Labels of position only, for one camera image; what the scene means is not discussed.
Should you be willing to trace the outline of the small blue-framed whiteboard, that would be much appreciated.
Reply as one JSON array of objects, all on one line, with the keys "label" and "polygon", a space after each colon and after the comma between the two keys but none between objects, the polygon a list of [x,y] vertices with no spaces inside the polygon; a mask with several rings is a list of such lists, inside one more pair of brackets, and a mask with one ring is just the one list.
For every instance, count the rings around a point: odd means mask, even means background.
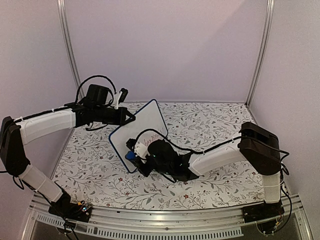
[{"label": "small blue-framed whiteboard", "polygon": [[133,122],[117,127],[108,137],[115,153],[123,163],[126,171],[130,174],[136,172],[137,168],[125,158],[125,155],[129,151],[126,142],[129,139],[135,139],[139,133],[146,129],[154,129],[162,135],[158,135],[152,131],[143,133],[139,137],[139,141],[145,146],[148,146],[157,139],[163,139],[168,136],[168,128],[156,99],[150,100],[134,115],[135,120]]}]

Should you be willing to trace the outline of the blue whiteboard eraser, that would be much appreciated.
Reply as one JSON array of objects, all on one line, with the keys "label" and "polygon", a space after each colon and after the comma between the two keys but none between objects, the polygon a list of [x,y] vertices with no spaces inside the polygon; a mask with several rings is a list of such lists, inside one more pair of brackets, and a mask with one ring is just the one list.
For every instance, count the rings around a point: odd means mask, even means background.
[{"label": "blue whiteboard eraser", "polygon": [[136,158],[136,154],[132,151],[128,151],[125,155],[125,159],[128,161],[133,161]]}]

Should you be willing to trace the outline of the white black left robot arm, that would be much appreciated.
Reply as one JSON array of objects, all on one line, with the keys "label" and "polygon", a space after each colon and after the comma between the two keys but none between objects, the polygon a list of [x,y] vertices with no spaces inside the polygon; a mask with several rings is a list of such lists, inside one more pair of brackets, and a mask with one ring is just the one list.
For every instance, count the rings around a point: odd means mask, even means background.
[{"label": "white black left robot arm", "polygon": [[86,96],[65,105],[25,117],[6,116],[0,125],[0,159],[5,172],[19,179],[33,191],[46,198],[50,211],[70,217],[77,212],[88,213],[86,204],[73,203],[71,196],[46,173],[33,164],[30,157],[43,157],[45,151],[53,152],[49,137],[59,132],[83,127],[93,123],[106,126],[124,126],[135,116],[120,104],[125,101],[128,90],[111,91],[109,88],[91,84]]}]

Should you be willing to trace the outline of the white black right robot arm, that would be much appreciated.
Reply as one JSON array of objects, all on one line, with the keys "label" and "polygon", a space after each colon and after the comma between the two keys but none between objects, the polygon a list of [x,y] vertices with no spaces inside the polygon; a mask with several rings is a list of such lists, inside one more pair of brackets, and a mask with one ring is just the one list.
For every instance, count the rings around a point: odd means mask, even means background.
[{"label": "white black right robot arm", "polygon": [[280,150],[278,137],[264,128],[245,122],[237,136],[201,151],[177,146],[164,135],[145,145],[139,141],[141,136],[129,139],[126,146],[134,155],[131,162],[145,177],[155,171],[170,176],[173,182],[187,182],[223,165],[248,161],[262,176],[265,202],[258,213],[269,218],[278,210],[282,161],[287,152]]}]

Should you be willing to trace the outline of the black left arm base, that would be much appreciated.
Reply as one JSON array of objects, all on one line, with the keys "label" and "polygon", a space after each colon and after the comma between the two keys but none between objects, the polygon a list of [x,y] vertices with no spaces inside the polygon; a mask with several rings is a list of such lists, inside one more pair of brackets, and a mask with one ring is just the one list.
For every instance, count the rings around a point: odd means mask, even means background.
[{"label": "black left arm base", "polygon": [[91,203],[85,203],[84,201],[73,203],[66,200],[51,202],[48,212],[63,219],[88,223],[91,218],[92,208],[93,205]]}]

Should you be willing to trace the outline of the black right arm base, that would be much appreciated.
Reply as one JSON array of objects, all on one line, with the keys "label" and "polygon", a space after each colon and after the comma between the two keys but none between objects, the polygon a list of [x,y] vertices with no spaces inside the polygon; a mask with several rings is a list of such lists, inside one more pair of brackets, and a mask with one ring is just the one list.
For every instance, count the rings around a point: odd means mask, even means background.
[{"label": "black right arm base", "polygon": [[256,222],[257,229],[263,235],[274,234],[284,220],[284,207],[282,201],[244,206],[242,216],[245,223]]}]

